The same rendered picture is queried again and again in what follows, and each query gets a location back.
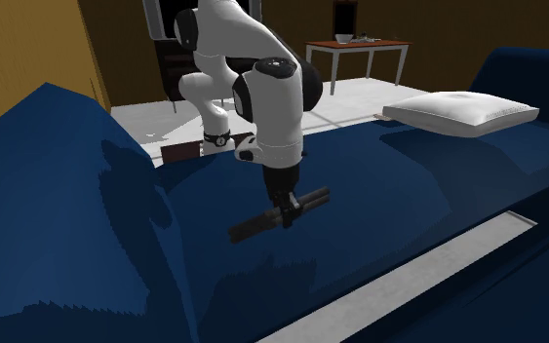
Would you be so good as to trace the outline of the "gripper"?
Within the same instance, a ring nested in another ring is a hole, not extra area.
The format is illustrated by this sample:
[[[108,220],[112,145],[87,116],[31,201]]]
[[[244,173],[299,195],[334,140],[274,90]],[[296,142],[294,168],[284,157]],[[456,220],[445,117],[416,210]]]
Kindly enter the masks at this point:
[[[279,207],[284,228],[290,228],[302,212],[302,205],[294,196],[294,188],[299,181],[299,164],[275,169],[262,167],[269,200],[274,207]]]

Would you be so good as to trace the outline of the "long black bar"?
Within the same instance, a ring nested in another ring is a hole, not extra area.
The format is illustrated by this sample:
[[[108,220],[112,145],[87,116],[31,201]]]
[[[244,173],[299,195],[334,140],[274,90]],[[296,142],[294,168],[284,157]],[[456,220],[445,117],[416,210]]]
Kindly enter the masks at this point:
[[[302,212],[299,216],[301,217],[309,211],[327,203],[330,200],[330,189],[323,187],[296,199],[302,205]],[[230,227],[228,229],[229,240],[232,244],[238,244],[278,226],[283,226],[283,224],[280,208],[276,207]]]

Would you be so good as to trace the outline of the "blue sofa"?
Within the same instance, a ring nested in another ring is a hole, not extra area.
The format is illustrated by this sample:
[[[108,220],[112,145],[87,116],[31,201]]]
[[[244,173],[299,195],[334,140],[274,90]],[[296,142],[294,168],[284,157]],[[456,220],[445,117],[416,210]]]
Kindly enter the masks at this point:
[[[0,343],[254,343],[504,210],[549,213],[549,50],[494,50],[472,90],[539,115],[311,134],[297,189],[330,200],[234,244],[270,207],[260,166],[155,167],[96,101],[40,86],[0,117]]]

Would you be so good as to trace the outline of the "dark red robot stand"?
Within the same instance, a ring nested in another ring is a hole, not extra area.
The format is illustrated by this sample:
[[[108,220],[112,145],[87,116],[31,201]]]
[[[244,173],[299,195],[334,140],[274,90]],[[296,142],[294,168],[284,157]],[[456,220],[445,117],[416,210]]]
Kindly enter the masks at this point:
[[[206,155],[212,155],[220,152],[235,150],[239,144],[248,136],[254,135],[252,132],[235,133],[228,132],[225,137],[227,143],[222,147],[204,149],[204,140],[194,140],[173,145],[160,147],[161,157],[164,164],[199,158]]]

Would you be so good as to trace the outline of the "red-topped side table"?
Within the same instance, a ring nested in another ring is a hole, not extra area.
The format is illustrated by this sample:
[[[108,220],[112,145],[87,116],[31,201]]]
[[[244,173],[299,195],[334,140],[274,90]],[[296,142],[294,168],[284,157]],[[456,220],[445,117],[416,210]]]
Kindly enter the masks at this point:
[[[315,51],[330,53],[333,56],[330,80],[330,95],[334,95],[339,57],[342,54],[368,53],[369,56],[366,69],[366,78],[369,79],[371,77],[373,55],[375,52],[399,51],[400,56],[394,82],[395,86],[399,86],[408,50],[411,45],[412,42],[395,40],[375,40],[373,42],[359,43],[348,42],[344,44],[338,43],[337,41],[309,41],[305,42],[305,59],[310,62],[312,60],[312,55]]]

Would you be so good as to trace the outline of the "dark wooden chair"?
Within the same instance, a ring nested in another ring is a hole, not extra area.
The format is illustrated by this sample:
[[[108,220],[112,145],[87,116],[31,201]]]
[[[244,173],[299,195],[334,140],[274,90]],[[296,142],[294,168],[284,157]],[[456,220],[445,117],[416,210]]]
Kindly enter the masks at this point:
[[[199,72],[193,53],[185,50],[177,40],[155,40],[154,46],[168,99],[173,103],[184,100],[178,90],[179,80],[186,74]]]

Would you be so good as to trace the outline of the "white pillow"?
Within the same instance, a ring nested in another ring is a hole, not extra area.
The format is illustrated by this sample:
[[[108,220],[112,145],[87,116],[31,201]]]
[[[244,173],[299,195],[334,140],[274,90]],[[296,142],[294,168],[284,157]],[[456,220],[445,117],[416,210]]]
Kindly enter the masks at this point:
[[[495,95],[436,92],[410,97],[382,108],[382,115],[431,133],[479,137],[537,118],[539,109]]]

